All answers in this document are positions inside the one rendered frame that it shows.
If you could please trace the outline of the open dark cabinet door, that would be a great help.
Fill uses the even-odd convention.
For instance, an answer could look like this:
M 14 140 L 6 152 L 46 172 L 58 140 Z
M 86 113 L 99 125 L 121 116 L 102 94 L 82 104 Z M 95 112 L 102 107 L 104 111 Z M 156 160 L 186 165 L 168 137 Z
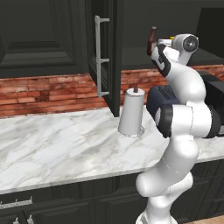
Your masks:
M 96 86 L 95 15 L 109 19 L 101 23 L 101 57 L 109 59 L 101 64 L 101 90 L 108 91 L 102 98 L 114 117 L 120 114 L 123 6 L 123 0 L 86 0 L 87 63 Z

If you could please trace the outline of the dark blue toaster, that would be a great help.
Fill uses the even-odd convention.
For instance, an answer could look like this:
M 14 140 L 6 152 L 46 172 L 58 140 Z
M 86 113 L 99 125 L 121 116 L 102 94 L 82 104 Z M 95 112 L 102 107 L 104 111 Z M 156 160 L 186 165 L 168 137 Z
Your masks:
M 179 100 L 169 85 L 152 87 L 149 90 L 146 103 L 146 109 L 152 118 L 155 118 L 158 108 L 163 104 L 179 104 Z

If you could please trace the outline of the dark base cabinet run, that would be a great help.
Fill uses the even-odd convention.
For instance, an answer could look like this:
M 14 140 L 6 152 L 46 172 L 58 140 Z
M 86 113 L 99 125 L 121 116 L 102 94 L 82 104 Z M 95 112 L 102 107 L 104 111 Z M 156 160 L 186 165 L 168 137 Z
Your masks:
M 193 186 L 171 206 L 178 224 L 224 215 L 224 159 L 198 163 L 192 168 Z M 147 199 L 137 192 L 135 173 L 68 185 L 57 185 L 0 195 L 32 204 L 0 209 L 0 224 L 135 224 Z

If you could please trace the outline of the dark cabinet door with panel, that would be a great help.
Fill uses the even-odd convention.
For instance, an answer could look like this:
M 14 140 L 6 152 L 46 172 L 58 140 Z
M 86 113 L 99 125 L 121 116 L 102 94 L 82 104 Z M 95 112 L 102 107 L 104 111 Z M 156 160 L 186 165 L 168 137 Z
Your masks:
M 224 59 L 224 8 L 202 8 L 196 35 L 201 49 Z

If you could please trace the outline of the dark wall cabinet body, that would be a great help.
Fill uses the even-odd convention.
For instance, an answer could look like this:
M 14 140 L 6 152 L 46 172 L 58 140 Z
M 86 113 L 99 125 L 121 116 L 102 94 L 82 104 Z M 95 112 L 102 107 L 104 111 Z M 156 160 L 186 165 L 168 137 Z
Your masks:
M 122 69 L 153 68 L 147 55 L 151 28 L 156 37 L 168 39 L 178 34 L 196 31 L 202 8 L 224 8 L 224 0 L 124 0 Z M 224 64 L 224 59 L 199 47 L 189 64 Z

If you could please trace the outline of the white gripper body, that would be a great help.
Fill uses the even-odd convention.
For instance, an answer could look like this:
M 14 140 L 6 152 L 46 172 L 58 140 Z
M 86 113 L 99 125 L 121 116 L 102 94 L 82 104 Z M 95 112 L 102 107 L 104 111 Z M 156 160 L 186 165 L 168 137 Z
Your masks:
M 160 38 L 157 42 L 157 45 L 165 45 L 165 46 L 172 47 L 172 39 Z

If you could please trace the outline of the dark red ketchup bottle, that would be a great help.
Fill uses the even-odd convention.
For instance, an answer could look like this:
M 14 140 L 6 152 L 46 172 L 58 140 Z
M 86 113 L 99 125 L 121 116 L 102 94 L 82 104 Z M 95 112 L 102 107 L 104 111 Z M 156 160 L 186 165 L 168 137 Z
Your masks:
M 157 45 L 157 39 L 156 39 L 156 26 L 153 26 L 151 28 L 151 33 L 150 36 L 148 38 L 148 43 L 147 43 L 147 54 L 151 55 L 153 49 L 155 48 L 155 46 Z

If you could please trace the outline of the closed dark cabinet door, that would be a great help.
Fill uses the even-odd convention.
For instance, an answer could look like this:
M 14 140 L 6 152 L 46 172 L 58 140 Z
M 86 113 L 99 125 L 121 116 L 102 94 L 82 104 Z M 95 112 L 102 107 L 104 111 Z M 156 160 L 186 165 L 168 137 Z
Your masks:
M 87 71 L 84 0 L 0 0 L 0 78 Z

